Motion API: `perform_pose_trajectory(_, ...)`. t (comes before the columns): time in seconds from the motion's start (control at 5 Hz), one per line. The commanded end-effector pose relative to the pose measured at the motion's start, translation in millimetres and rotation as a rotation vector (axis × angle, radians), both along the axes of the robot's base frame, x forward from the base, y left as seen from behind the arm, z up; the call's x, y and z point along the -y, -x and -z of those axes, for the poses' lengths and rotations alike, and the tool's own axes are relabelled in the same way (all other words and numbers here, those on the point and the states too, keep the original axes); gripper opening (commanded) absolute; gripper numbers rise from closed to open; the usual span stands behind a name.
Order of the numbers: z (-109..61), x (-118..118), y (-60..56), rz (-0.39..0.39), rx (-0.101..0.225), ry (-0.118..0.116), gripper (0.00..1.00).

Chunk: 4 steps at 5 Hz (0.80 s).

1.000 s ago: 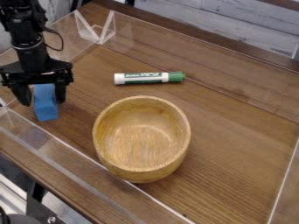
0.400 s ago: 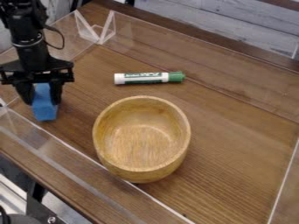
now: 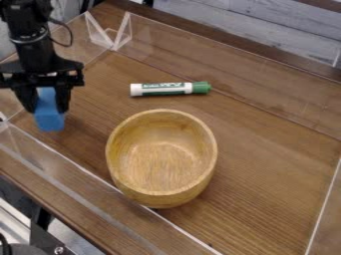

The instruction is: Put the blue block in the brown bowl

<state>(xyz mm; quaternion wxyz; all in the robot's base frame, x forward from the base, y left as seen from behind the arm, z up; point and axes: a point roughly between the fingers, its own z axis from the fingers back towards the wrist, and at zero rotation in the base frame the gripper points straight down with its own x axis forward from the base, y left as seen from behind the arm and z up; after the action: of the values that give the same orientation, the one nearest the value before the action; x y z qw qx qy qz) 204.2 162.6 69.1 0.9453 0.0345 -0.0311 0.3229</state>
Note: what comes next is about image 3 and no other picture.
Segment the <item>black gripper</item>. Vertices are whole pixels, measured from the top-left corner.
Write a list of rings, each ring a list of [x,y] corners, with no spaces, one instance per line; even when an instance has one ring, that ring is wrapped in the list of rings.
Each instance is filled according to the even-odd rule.
[[[6,62],[0,64],[0,89],[12,89],[26,111],[34,114],[39,100],[36,88],[55,87],[56,107],[63,114],[70,109],[71,88],[86,85],[83,69],[83,63],[67,59],[56,59],[47,72],[26,71],[19,60]]]

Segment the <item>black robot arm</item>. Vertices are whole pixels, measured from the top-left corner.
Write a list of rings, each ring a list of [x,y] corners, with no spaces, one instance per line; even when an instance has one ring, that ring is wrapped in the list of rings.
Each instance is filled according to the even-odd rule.
[[[58,55],[55,44],[71,47],[74,33],[54,19],[51,0],[0,0],[0,20],[8,26],[10,41],[19,59],[0,64],[0,89],[10,89],[22,106],[35,113],[39,88],[55,91],[60,114],[70,109],[71,92],[84,83],[82,62]]]

